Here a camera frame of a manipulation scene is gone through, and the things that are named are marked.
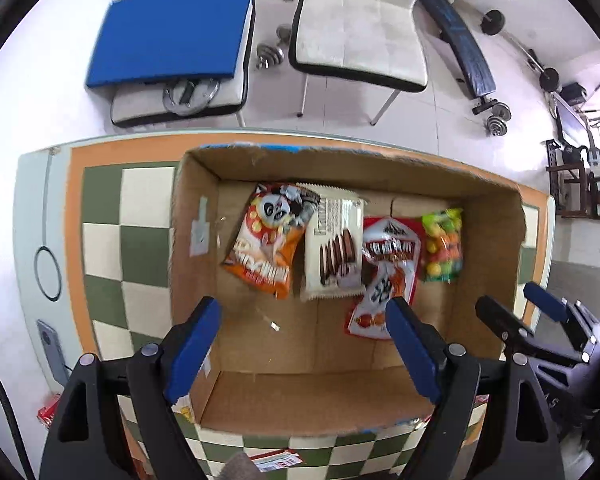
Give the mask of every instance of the phone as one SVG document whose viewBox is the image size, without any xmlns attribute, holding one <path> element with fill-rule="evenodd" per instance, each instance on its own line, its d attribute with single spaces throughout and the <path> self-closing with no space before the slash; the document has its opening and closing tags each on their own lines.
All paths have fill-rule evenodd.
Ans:
<svg viewBox="0 0 600 480">
<path fill-rule="evenodd" d="M 46 362 L 49 363 L 51 374 L 62 386 L 69 381 L 69 372 L 64 364 L 58 333 L 41 319 L 36 321 L 42 348 L 45 349 Z"/>
</svg>

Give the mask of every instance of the chair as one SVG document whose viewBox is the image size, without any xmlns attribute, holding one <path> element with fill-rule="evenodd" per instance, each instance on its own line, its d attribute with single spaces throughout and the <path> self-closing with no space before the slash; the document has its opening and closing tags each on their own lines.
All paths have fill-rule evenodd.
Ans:
<svg viewBox="0 0 600 480">
<path fill-rule="evenodd" d="M 182 27 L 187 27 L 186 9 L 173 9 L 173 12 L 182 14 Z M 244 120 L 240 113 L 247 99 L 248 72 L 251 53 L 251 41 L 253 37 L 253 25 L 255 20 L 255 4 L 251 0 L 250 6 L 244 20 L 242 39 L 238 50 L 238 62 L 236 64 L 234 77 L 222 80 L 215 96 L 202 110 L 187 114 L 182 106 L 177 113 L 168 110 L 163 102 L 165 85 L 161 83 L 146 84 L 144 82 L 132 82 L 120 84 L 116 88 L 115 96 L 111 105 L 111 120 L 116 126 L 131 127 L 141 124 L 151 124 L 179 119 L 202 118 L 209 116 L 222 116 L 236 114 L 238 124 L 244 127 Z M 181 81 L 179 88 L 173 89 L 173 100 L 182 105 L 191 96 L 191 83 L 186 78 Z"/>
<path fill-rule="evenodd" d="M 547 292 L 556 298 L 581 301 L 600 321 L 600 267 L 553 260 L 549 270 Z M 569 348 L 570 343 L 559 323 L 541 314 L 536 326 L 536 340 L 541 343 Z"/>
<path fill-rule="evenodd" d="M 600 168 L 592 168 L 593 171 L 584 167 L 584 162 L 575 162 L 573 164 L 563 164 L 561 166 L 547 166 L 545 168 L 549 173 L 559 171 L 568 171 L 571 178 L 565 178 L 565 184 L 578 184 L 580 191 L 579 209 L 558 209 L 556 214 L 562 218 L 586 218 L 590 220 L 600 220 Z"/>
<path fill-rule="evenodd" d="M 339 77 L 393 88 L 376 124 L 400 92 L 421 92 L 427 66 L 413 21 L 416 0 L 299 0 L 289 63 L 308 75 Z"/>
</svg>

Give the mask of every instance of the weight bench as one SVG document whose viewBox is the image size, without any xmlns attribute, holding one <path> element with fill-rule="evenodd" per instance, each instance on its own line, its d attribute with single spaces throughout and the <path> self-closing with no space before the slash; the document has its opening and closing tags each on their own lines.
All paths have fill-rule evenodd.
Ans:
<svg viewBox="0 0 600 480">
<path fill-rule="evenodd" d="M 496 83 L 491 75 L 487 60 L 475 42 L 464 20 L 448 0 L 419 0 L 433 21 L 442 31 L 442 38 L 451 46 L 460 65 L 469 92 L 480 104 L 472 108 L 478 115 L 496 104 L 488 100 L 488 94 L 495 92 Z"/>
</svg>

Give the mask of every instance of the white chair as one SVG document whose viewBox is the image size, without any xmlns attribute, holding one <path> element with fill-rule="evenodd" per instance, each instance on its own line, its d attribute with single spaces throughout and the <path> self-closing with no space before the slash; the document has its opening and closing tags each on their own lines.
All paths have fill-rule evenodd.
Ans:
<svg viewBox="0 0 600 480">
<path fill-rule="evenodd" d="M 428 76 L 413 21 L 416 0 L 300 0 L 289 63 L 307 76 L 332 76 L 393 88 L 371 121 L 376 124 L 398 94 L 421 92 Z"/>
<path fill-rule="evenodd" d="M 183 9 L 173 9 L 182 13 L 182 27 L 187 27 L 187 13 Z M 116 126 L 131 127 L 141 124 L 160 123 L 178 119 L 192 119 L 209 116 L 236 114 L 238 124 L 244 127 L 240 113 L 247 99 L 249 60 L 251 40 L 255 21 L 254 0 L 244 20 L 244 30 L 238 51 L 238 63 L 234 78 L 221 82 L 215 97 L 199 112 L 191 115 L 179 115 L 168 111 L 163 104 L 164 84 L 130 83 L 121 84 L 111 105 L 111 120 Z M 184 92 L 184 85 L 174 89 L 174 99 L 177 92 Z"/>
</svg>

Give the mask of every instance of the gray fabric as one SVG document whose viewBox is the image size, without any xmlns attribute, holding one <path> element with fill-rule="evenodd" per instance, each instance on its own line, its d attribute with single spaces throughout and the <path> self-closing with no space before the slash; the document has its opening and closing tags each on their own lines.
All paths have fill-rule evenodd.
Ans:
<svg viewBox="0 0 600 480">
<path fill-rule="evenodd" d="M 266 476 L 244 452 L 233 455 L 224 464 L 218 480 L 264 480 Z"/>
<path fill-rule="evenodd" d="M 600 320 L 600 267 L 571 262 L 551 262 L 546 290 L 557 298 L 580 300 Z M 559 323 L 540 315 L 536 339 L 562 348 L 571 345 Z"/>
</svg>

